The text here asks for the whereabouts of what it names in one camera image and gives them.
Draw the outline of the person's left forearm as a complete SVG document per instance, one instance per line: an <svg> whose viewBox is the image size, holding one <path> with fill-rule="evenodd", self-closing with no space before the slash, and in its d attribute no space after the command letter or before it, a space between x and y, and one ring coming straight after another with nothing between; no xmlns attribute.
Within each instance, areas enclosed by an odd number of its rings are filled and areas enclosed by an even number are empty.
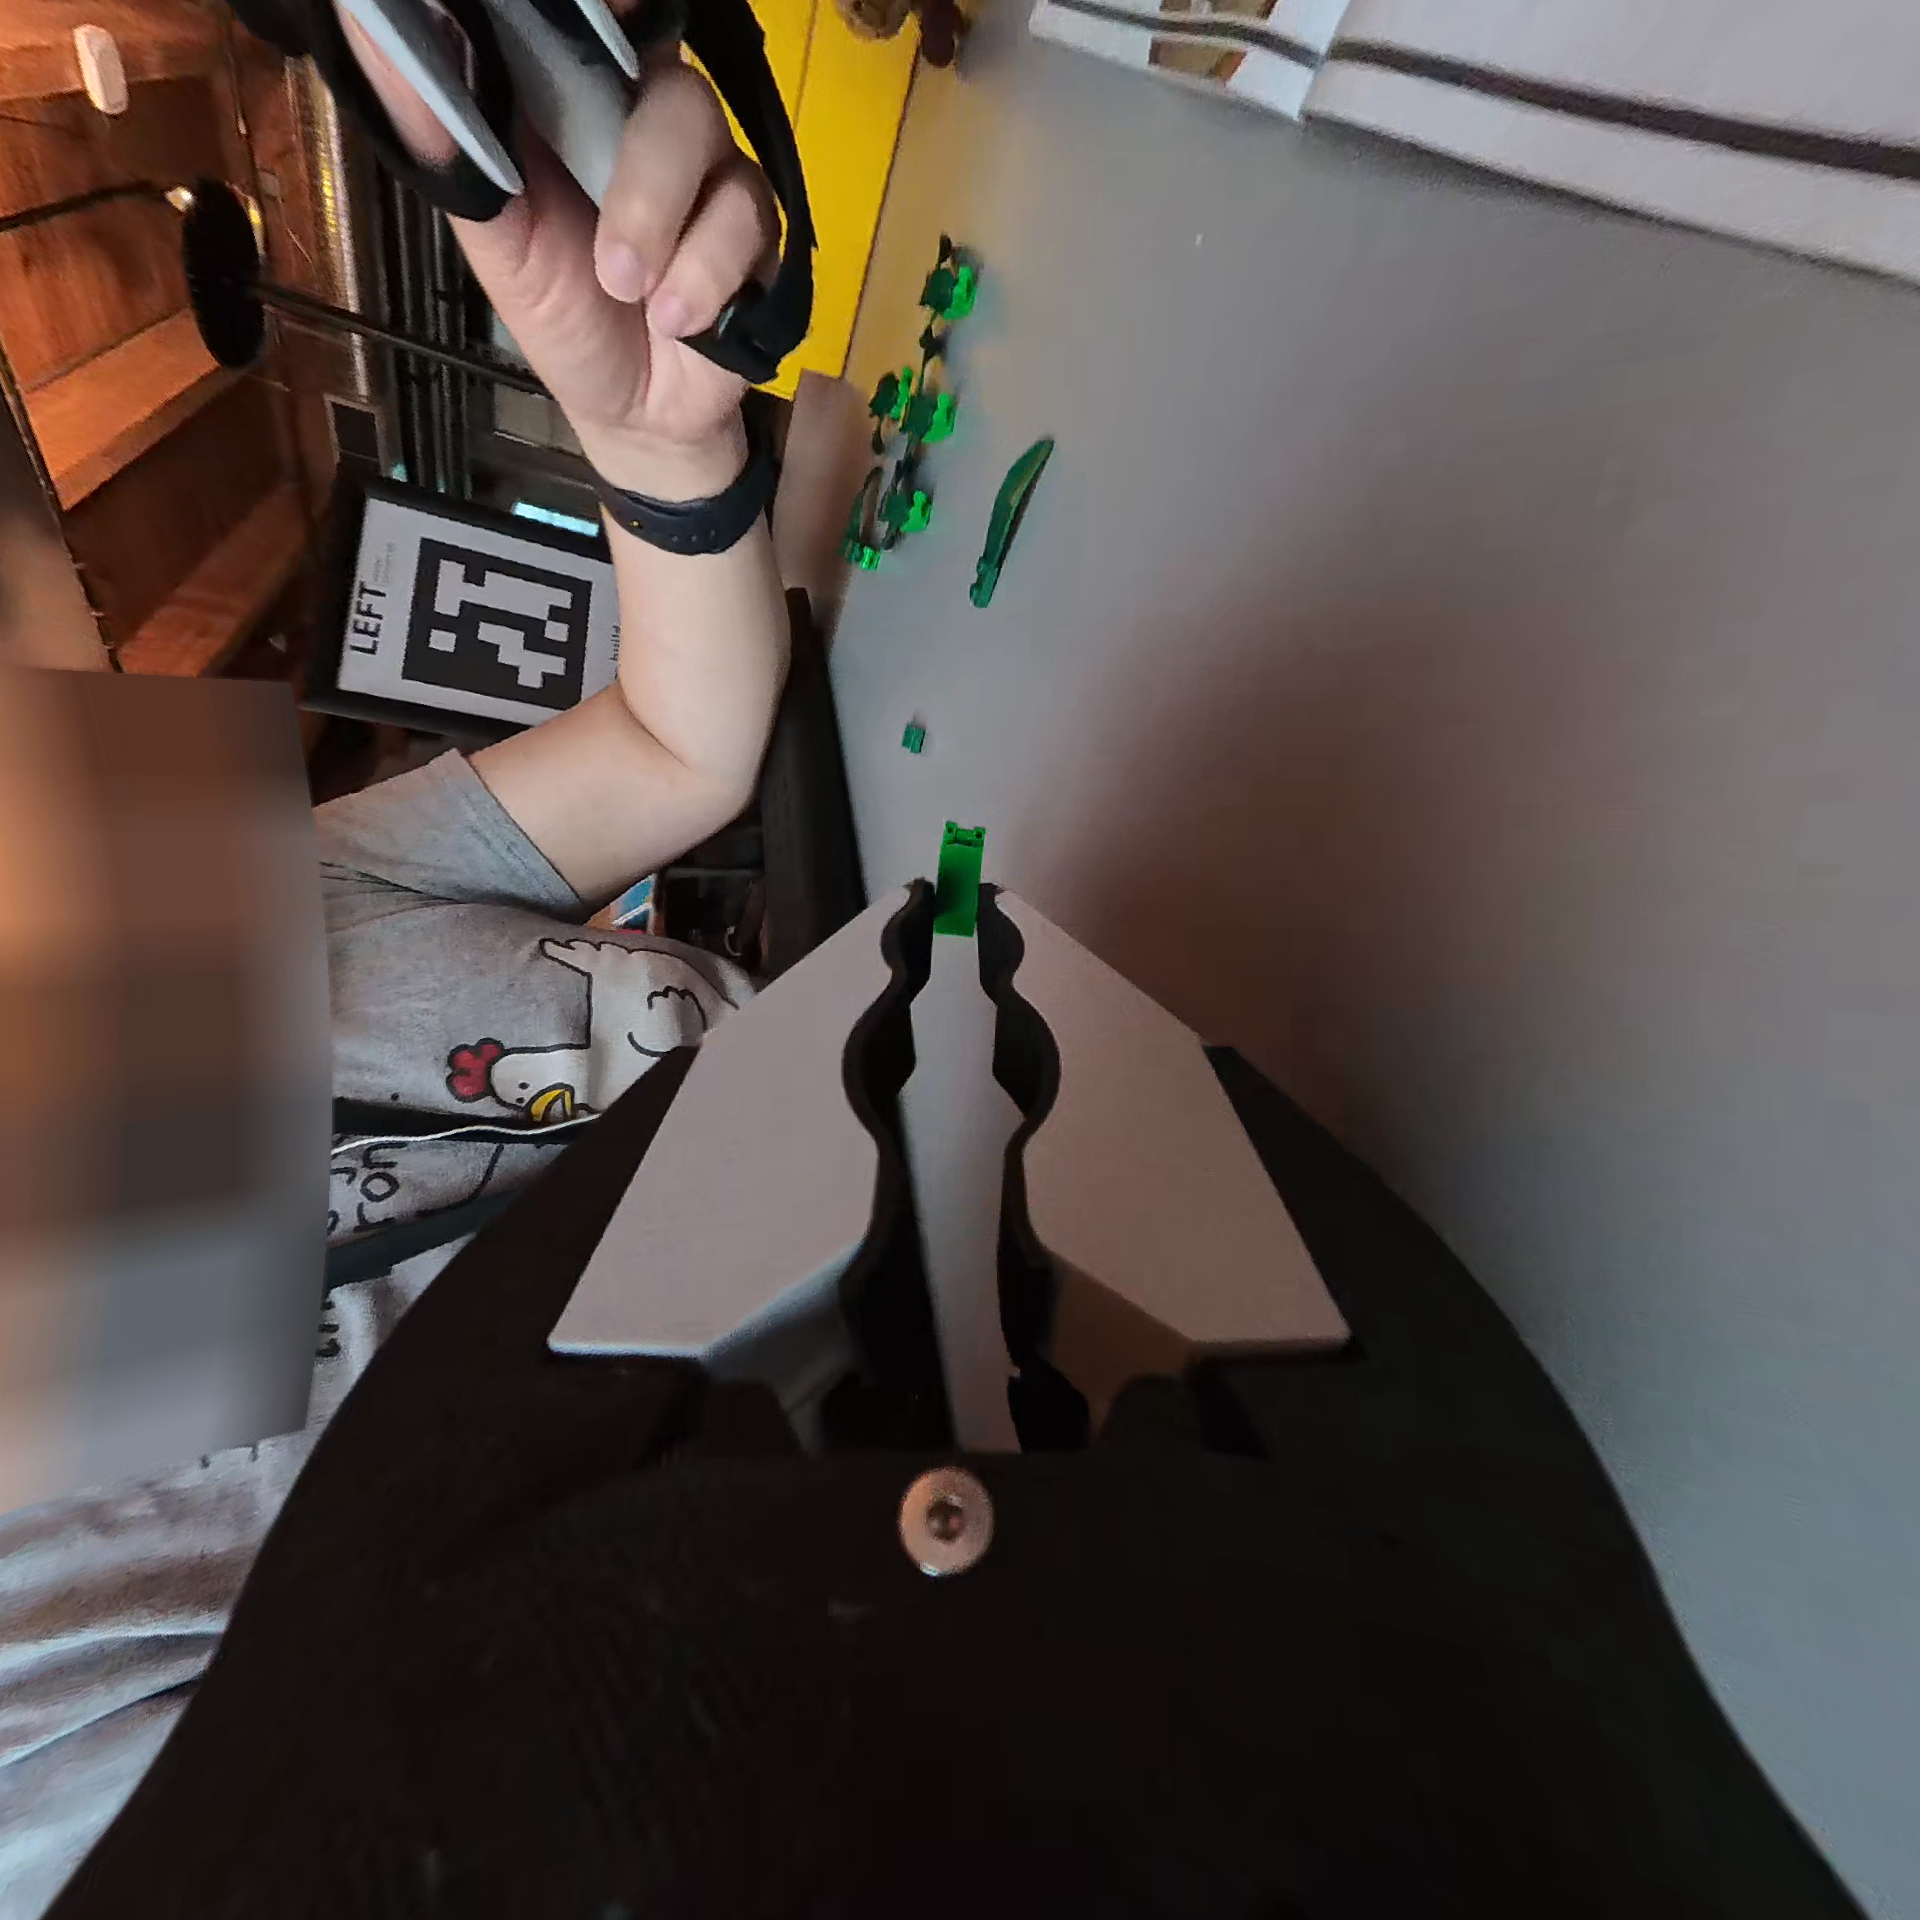
<svg viewBox="0 0 1920 1920"><path fill-rule="evenodd" d="M588 910L676 864L751 806L788 668L773 528L680 558L607 530L615 681L470 756Z"/></svg>

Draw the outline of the silver ventilation duct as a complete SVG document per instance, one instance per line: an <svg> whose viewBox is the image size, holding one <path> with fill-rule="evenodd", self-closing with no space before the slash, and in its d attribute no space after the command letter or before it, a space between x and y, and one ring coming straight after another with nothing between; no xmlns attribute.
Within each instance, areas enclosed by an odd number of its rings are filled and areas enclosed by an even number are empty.
<svg viewBox="0 0 1920 1920"><path fill-rule="evenodd" d="M329 306L383 321L383 287L376 231L376 178L359 151L342 111L311 59L288 67L288 95L303 166L303 241L311 263L302 287ZM392 367L385 348L350 331L309 331L329 401L369 418L346 431L354 455L389 468L400 455Z"/></svg>

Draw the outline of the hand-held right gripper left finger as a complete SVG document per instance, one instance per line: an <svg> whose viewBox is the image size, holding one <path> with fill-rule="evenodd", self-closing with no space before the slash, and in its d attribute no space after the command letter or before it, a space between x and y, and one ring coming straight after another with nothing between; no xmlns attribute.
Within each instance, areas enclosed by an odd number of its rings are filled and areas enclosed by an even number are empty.
<svg viewBox="0 0 1920 1920"><path fill-rule="evenodd" d="M696 1050L545 1344L766 1386L810 1448L922 1446L922 1265L901 1096L922 888Z"/></svg>

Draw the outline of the white fiducial marker sign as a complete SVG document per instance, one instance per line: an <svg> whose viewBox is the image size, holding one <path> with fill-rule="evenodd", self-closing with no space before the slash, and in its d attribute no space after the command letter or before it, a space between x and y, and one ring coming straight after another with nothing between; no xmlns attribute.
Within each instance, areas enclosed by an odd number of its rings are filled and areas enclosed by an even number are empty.
<svg viewBox="0 0 1920 1920"><path fill-rule="evenodd" d="M616 681L604 534L342 471L303 706L490 745Z"/></svg>

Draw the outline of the black round ceiling fixture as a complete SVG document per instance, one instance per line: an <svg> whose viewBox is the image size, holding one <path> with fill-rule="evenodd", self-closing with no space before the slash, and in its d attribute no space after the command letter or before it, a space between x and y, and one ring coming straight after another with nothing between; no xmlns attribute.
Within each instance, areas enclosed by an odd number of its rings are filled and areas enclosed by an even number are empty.
<svg viewBox="0 0 1920 1920"><path fill-rule="evenodd" d="M532 372L442 348L274 284L263 266L250 202L225 182L198 178L167 191L165 200L178 216L178 252L192 321L221 368L250 368L264 351L270 321L286 321L302 331L380 346L488 387L548 395Z"/></svg>

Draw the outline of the person's left hand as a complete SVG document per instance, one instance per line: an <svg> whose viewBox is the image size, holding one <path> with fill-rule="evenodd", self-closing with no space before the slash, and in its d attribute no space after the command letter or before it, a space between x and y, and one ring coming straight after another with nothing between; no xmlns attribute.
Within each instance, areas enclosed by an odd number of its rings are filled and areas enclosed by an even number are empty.
<svg viewBox="0 0 1920 1920"><path fill-rule="evenodd" d="M449 228L588 465L660 502L721 491L745 463L748 383L690 338L770 278L781 224L708 78L676 47L641 59L599 203L535 136L520 177L490 223Z"/></svg>

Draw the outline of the lego instruction booklet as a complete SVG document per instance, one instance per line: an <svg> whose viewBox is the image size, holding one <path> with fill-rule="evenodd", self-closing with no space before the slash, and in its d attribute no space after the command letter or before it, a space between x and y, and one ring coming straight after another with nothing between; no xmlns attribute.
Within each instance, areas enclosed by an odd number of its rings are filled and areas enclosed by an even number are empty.
<svg viewBox="0 0 1920 1920"><path fill-rule="evenodd" d="M1914 2L1056 2L1029 28L1298 127L1918 284Z"/></svg>

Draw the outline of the black wristband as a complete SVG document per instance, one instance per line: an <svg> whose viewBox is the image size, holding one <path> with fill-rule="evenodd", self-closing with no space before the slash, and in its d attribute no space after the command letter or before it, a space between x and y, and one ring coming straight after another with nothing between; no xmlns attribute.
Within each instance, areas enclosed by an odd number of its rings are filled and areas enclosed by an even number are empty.
<svg viewBox="0 0 1920 1920"><path fill-rule="evenodd" d="M780 463L759 439L750 439L737 475L718 495L664 502L615 487L591 471L604 516L626 538L682 560L727 556L766 521L777 495Z"/></svg>

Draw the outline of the yellow plastic bin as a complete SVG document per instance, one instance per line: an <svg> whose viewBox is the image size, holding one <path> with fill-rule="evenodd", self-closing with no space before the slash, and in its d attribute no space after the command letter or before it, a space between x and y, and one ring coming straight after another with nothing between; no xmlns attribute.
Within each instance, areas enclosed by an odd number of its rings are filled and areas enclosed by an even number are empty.
<svg viewBox="0 0 1920 1920"><path fill-rule="evenodd" d="M792 401L806 372L846 372L918 28L908 20L892 39L869 39L834 2L754 2L751 12L797 137L818 241L808 334L761 387Z"/></svg>

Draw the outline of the long dark green lego leaf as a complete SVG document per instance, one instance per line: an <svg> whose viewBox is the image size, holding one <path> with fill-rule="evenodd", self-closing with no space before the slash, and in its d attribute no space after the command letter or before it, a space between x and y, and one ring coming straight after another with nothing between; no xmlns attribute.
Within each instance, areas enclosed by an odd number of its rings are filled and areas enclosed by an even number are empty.
<svg viewBox="0 0 1920 1920"><path fill-rule="evenodd" d="M1036 439L1009 463L1005 475L999 480L968 585L968 604L975 610L985 610L996 594L1002 568L1054 448L1054 438Z"/></svg>

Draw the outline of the green lego bamboo model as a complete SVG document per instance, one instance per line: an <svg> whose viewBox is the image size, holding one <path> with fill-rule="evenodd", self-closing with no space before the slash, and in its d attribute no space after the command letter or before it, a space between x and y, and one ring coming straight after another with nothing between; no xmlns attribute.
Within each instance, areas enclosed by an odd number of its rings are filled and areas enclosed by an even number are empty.
<svg viewBox="0 0 1920 1920"><path fill-rule="evenodd" d="M864 41L892 41L917 25L920 59L952 70L968 34L968 14L960 2L834 2L839 17Z"/></svg>

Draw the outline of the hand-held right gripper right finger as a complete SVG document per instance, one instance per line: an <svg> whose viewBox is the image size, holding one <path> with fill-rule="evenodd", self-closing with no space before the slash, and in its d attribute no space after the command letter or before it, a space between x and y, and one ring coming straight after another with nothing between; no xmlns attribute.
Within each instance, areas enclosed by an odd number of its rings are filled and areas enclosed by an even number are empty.
<svg viewBox="0 0 1920 1920"><path fill-rule="evenodd" d="M1200 1035L1031 903L985 888L1001 1160L996 1294L1022 1451L1081 1449L1144 1378L1352 1340Z"/></svg>

